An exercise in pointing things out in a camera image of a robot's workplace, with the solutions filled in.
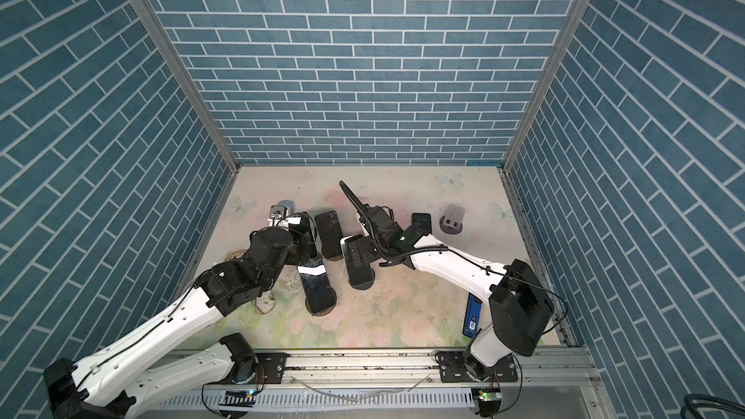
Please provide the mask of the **teal case phone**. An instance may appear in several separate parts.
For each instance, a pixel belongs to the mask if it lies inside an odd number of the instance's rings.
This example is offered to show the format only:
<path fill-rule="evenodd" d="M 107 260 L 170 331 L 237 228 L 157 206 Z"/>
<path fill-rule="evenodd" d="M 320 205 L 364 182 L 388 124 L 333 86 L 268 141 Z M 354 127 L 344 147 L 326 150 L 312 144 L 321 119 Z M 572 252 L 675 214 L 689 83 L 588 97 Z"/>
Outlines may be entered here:
<path fill-rule="evenodd" d="M 341 251 L 347 266 L 348 281 L 352 288 L 367 290 L 374 284 L 371 264 L 378 259 L 371 237 L 353 235 L 341 240 Z"/>

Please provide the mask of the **black phone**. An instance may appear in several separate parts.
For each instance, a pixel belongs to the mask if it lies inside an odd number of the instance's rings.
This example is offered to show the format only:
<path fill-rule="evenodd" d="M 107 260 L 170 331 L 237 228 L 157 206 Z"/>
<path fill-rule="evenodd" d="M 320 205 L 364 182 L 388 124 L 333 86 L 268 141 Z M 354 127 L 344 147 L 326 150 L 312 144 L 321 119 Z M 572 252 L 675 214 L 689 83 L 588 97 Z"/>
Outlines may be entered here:
<path fill-rule="evenodd" d="M 314 306 L 337 304 L 337 293 L 331 286 L 321 256 L 310 258 L 297 267 L 306 300 Z"/>

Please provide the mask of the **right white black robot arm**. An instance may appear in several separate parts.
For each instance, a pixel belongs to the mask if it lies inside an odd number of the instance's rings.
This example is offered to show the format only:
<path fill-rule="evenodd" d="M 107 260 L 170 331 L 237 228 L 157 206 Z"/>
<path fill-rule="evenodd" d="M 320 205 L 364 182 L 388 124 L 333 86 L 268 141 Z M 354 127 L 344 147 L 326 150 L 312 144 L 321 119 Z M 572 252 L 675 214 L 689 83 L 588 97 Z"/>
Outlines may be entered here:
<path fill-rule="evenodd" d="M 472 378 L 491 379 L 509 355 L 534 354 L 555 313 L 552 299 L 558 295 L 541 285 L 529 264 L 490 262 L 447 246 L 417 225 L 403 229 L 383 207 L 363 203 L 345 182 L 340 188 L 364 230 L 341 240 L 347 265 L 404 265 L 445 279 L 488 305 L 491 324 L 477 332 L 464 354 Z"/>

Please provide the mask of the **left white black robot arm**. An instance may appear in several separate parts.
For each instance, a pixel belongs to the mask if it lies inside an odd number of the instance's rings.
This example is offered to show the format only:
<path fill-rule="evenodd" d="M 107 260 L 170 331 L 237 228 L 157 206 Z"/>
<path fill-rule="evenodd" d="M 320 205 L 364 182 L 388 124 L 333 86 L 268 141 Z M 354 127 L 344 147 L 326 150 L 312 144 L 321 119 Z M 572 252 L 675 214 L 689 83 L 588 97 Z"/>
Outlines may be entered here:
<path fill-rule="evenodd" d="M 164 401 L 220 381 L 248 381 L 256 355 L 240 334 L 167 365 L 166 354 L 271 290 L 283 268 L 315 250 L 316 228 L 295 213 L 249 236 L 248 249 L 203 271 L 173 304 L 132 332 L 80 360 L 44 371 L 55 418 L 135 418 Z"/>

